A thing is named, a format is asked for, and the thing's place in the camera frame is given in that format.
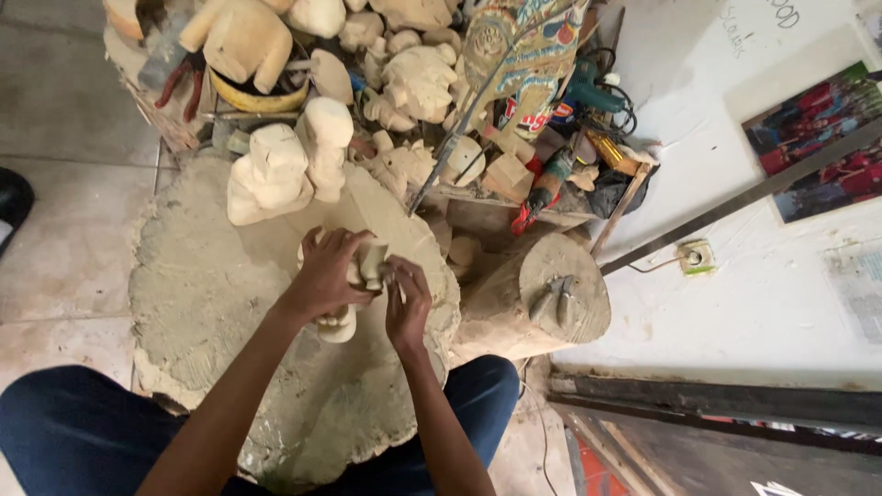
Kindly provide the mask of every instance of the person's left hand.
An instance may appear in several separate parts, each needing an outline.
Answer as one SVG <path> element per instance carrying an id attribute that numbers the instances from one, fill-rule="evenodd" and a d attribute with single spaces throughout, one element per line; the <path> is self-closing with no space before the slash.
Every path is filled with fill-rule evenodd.
<path id="1" fill-rule="evenodd" d="M 373 233 L 336 229 L 316 242 L 321 230 L 316 227 L 306 233 L 303 268 L 275 305 L 281 313 L 301 316 L 306 321 L 344 304 L 370 304 L 378 295 L 353 288 L 346 281 L 346 269 L 355 250 L 362 241 L 374 237 Z"/>

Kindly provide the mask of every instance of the electrical socket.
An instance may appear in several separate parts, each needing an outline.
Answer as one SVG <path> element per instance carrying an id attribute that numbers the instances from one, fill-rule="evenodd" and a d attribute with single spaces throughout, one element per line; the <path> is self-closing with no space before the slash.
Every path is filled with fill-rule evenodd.
<path id="1" fill-rule="evenodd" d="M 711 274 L 716 270 L 714 252 L 706 239 L 681 244 L 676 249 L 683 275 Z"/>

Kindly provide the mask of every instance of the wooden stump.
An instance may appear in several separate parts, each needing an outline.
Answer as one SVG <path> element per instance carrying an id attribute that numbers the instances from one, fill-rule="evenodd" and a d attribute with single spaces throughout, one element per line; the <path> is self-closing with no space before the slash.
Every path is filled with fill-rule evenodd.
<path id="1" fill-rule="evenodd" d="M 546 292 L 546 283 L 573 275 L 571 325 L 557 324 L 557 298 L 536 323 L 530 306 Z M 463 290 L 462 323 L 453 339 L 453 365 L 481 355 L 511 360 L 569 348 L 601 337 L 612 311 L 600 269 L 577 243 L 549 234 Z"/>

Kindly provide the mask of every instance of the photograph on wall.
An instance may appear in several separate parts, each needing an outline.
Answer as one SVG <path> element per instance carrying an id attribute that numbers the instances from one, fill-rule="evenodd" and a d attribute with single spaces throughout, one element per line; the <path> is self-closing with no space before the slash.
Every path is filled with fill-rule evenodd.
<path id="1" fill-rule="evenodd" d="M 743 124 L 767 177 L 882 117 L 882 92 L 864 63 L 852 65 Z M 784 223 L 882 195 L 882 141 L 774 195 Z"/>

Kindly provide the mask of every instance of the sawdust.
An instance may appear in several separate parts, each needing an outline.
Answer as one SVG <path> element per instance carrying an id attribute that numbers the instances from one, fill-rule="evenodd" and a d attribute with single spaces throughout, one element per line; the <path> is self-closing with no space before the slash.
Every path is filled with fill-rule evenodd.
<path id="1" fill-rule="evenodd" d="M 347 165 L 337 204 L 313 201 L 300 212 L 249 226 L 227 219 L 230 164 L 200 157 L 157 199 L 132 272 L 138 376 L 148 390 L 196 407 L 296 272 L 306 231 L 372 229 L 390 252 L 423 266 L 434 295 L 426 343 L 441 383 L 460 322 L 460 291 L 429 227 L 408 219 L 366 170 Z M 295 339 L 276 373 L 239 456 L 264 480 L 322 484 L 415 434 L 400 362 L 385 336 L 386 299 L 358 314 L 344 344 L 318 339 L 311 326 Z"/>

